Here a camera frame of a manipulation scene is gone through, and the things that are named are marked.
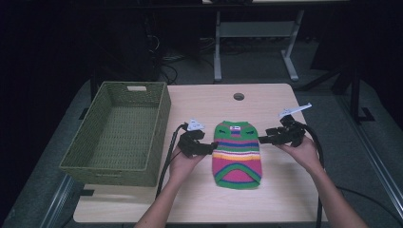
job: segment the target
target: table leg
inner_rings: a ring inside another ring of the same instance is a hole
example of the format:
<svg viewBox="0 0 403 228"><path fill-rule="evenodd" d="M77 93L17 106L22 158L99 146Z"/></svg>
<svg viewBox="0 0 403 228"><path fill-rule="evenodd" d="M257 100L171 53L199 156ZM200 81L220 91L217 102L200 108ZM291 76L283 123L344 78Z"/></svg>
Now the table leg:
<svg viewBox="0 0 403 228"><path fill-rule="evenodd" d="M300 10L297 15L296 22L294 23L293 30L290 36L290 44L286 50L282 50L282 59L284 60L285 66L287 67L288 74L292 81L298 81L298 76L296 69L294 68L293 62L291 61L291 51L293 50L294 43L296 42L299 27L302 21L304 10Z"/></svg>

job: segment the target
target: pink stripe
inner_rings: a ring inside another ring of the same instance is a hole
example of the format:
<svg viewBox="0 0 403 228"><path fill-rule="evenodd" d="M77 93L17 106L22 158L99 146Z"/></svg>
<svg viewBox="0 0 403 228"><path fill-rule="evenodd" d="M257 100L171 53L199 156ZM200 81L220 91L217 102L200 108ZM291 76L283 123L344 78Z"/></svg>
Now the pink stripe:
<svg viewBox="0 0 403 228"><path fill-rule="evenodd" d="M226 155L260 155L260 152L228 152L224 150L214 150L215 154L226 154Z"/></svg>
<svg viewBox="0 0 403 228"><path fill-rule="evenodd" d="M256 143L256 142L258 142L258 140L233 141L233 140L226 140L226 139L217 139L217 140L215 140L215 142L218 142L218 143L239 143L239 144L243 144L243 143Z"/></svg>

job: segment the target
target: wooden table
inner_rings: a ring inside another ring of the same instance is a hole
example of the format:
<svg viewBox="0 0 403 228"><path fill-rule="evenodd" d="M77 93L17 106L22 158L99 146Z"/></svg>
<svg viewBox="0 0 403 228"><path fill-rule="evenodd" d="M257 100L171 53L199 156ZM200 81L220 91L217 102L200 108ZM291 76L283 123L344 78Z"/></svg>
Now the wooden table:
<svg viewBox="0 0 403 228"><path fill-rule="evenodd" d="M201 143L211 143L214 129L222 121L249 122L263 136L266 128L281 126L278 114L283 108L299 106L292 88L286 84L171 85L168 89L172 105L161 167L172 133L191 118L205 124ZM235 93L242 93L244 100L235 100ZM300 112L293 117L305 123ZM253 190L218 187L213 179L212 157L207 156L183 184L168 222L315 221L317 190L308 173L271 144L261 144L260 154L263 175L259 188ZM157 187L87 184L85 189L94 193L80 197L75 221L125 223L140 219L153 202Z"/></svg>

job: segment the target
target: yellow stripe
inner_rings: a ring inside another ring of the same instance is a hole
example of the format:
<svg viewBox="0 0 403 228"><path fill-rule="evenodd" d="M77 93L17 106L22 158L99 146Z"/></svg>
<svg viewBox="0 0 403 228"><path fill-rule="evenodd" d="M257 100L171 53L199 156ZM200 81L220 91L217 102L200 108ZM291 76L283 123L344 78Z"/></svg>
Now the yellow stripe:
<svg viewBox="0 0 403 228"><path fill-rule="evenodd" d="M251 161L251 160L260 160L260 155L250 155L245 157L236 157L236 156L228 156L228 155L216 155L213 154L213 158L216 159L225 159L231 161Z"/></svg>

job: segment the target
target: black controller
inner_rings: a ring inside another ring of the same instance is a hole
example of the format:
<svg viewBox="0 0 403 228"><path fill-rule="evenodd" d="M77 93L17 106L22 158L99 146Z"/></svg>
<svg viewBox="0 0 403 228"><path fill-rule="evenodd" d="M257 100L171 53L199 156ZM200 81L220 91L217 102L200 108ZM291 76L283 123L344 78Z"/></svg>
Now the black controller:
<svg viewBox="0 0 403 228"><path fill-rule="evenodd" d="M293 147L301 145L305 135L303 124L294 120L291 115L284 116L280 122L282 126L266 129L267 136L259 137L259 142L271 144L291 143Z"/></svg>
<svg viewBox="0 0 403 228"><path fill-rule="evenodd" d="M200 143L199 140L204 138L204 132L201 130L187 131L181 134L178 147L184 155L191 157L193 155L211 155L213 150L219 145L218 142L211 144Z"/></svg>

